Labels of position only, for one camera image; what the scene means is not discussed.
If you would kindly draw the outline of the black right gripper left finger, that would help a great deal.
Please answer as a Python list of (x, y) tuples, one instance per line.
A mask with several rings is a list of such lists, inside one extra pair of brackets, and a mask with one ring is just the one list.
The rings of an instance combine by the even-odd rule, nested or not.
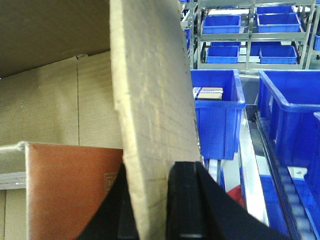
[(78, 240), (138, 240), (125, 165)]

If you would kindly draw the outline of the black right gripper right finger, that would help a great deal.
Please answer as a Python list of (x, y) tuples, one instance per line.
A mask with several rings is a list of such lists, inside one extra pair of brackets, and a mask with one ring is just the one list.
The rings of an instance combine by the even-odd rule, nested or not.
[(250, 215), (199, 162), (177, 161), (169, 172), (166, 239), (286, 240)]

